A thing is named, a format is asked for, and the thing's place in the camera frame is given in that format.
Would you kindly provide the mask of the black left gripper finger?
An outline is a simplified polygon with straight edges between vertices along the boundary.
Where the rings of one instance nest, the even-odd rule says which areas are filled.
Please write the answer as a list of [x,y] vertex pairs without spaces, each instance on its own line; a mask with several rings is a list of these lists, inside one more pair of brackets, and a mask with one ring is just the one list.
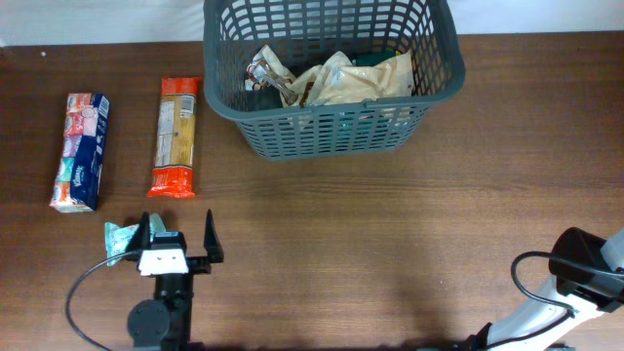
[[207,211],[206,216],[204,249],[210,263],[222,263],[224,261],[223,248],[215,232],[214,216],[211,210]]
[[127,259],[139,259],[141,253],[150,248],[150,238],[149,213],[143,213],[138,228],[126,247],[126,252],[129,253]]

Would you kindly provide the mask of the blue Kleenex tissue pack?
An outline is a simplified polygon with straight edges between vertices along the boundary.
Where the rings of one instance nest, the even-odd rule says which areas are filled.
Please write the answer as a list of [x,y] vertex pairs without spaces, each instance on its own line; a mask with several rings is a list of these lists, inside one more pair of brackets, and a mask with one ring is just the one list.
[[104,94],[69,94],[63,148],[50,206],[60,213],[98,207],[110,102]]

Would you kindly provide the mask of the beige brown snack bag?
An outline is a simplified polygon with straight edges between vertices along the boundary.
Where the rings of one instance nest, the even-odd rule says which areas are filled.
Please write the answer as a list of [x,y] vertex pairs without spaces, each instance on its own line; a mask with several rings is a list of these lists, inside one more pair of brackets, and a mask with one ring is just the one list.
[[273,87],[285,107],[304,107],[322,66],[315,65],[295,76],[282,65],[268,45],[264,45],[246,68],[245,90],[258,92]]

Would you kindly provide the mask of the beige clear powder bag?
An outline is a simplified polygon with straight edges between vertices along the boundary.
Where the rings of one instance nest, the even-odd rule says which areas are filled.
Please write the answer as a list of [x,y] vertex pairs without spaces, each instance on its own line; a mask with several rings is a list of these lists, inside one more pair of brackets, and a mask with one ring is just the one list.
[[375,66],[355,66],[337,52],[322,66],[306,105],[403,98],[411,95],[413,87],[411,51]]

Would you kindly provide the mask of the green Nescafe coffee bag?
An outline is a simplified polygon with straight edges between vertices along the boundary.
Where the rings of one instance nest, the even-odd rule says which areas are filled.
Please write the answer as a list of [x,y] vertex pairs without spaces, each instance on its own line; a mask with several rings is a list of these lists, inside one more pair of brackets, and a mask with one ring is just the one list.
[[387,59],[400,56],[402,53],[398,51],[383,51],[376,53],[354,54],[351,62],[355,66],[375,66]]

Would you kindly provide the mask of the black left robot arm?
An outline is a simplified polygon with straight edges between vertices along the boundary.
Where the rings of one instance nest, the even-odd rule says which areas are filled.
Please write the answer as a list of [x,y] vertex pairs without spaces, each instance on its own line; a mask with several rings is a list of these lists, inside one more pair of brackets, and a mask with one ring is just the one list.
[[127,252],[134,253],[137,271],[153,278],[153,297],[139,302],[129,313],[127,330],[135,350],[202,350],[200,341],[191,340],[193,282],[197,275],[210,274],[212,266],[224,261],[215,233],[214,217],[207,212],[203,247],[199,256],[186,254],[181,232],[152,234],[149,214],[143,214]]

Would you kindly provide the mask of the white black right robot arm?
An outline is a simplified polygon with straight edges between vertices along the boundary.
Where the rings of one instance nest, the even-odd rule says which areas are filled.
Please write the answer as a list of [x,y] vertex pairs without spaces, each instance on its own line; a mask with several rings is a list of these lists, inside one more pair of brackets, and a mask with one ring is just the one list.
[[[549,275],[537,292],[530,292],[518,268],[536,257],[548,260]],[[623,233],[603,239],[570,227],[550,252],[518,255],[510,273],[526,301],[508,317],[469,336],[464,350],[548,350],[582,323],[622,307]]]

